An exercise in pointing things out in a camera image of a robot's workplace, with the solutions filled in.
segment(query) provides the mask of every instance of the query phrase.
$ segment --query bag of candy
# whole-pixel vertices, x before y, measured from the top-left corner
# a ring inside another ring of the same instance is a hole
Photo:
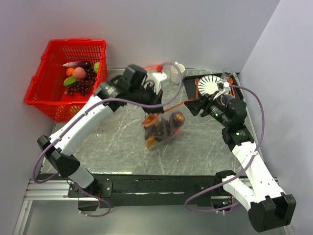
[[[145,133],[145,149],[153,144],[168,141],[175,136],[185,123],[185,117],[179,110],[184,102],[164,110],[163,114],[147,115],[141,123]]]

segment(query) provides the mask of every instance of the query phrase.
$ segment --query gray wall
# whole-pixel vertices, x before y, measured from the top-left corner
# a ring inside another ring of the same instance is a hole
[[[300,235],[313,234],[312,9],[312,0],[281,0],[240,76],[264,105],[262,153],[297,200],[293,224]],[[247,102],[260,134],[259,107],[252,97]]]
[[[241,71],[279,0],[28,0],[50,38],[103,38],[110,68]]]
[[[0,234],[12,234],[31,169],[37,138],[52,121],[23,103],[48,37],[27,2],[4,0],[0,8]]]

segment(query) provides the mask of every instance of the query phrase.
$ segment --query table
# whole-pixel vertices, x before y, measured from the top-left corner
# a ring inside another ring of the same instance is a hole
[[[108,79],[123,70],[108,70]],[[185,76],[208,74],[201,70],[186,70]],[[177,91],[178,85],[164,85],[163,102]],[[172,105],[187,100],[184,88]],[[140,107],[126,105],[102,121],[84,140],[74,156],[95,174],[151,174],[151,175],[215,175],[231,169],[238,172],[240,163],[222,139],[222,125],[212,117],[194,117],[181,105],[185,124],[173,139],[144,150],[144,131],[141,122],[144,112]],[[251,131],[251,123],[246,119]],[[56,123],[54,131],[64,123]],[[54,173],[45,161],[41,173]]]

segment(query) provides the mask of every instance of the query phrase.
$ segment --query white plate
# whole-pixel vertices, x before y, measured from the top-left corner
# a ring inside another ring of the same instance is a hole
[[[198,91],[201,95],[205,94],[214,94],[219,90],[217,86],[217,82],[220,81],[221,78],[215,75],[207,75],[202,77],[198,83]]]

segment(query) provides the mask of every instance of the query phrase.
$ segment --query white cup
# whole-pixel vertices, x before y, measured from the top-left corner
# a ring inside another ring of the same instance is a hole
[[[175,62],[175,64],[178,66],[178,68],[179,68],[179,70],[181,72],[181,77],[183,78],[184,73],[185,73],[185,66],[182,65],[182,64],[179,64],[177,62]],[[179,84],[178,71],[177,71],[177,69],[174,66],[172,66],[172,68],[171,68],[171,81],[174,84]]]

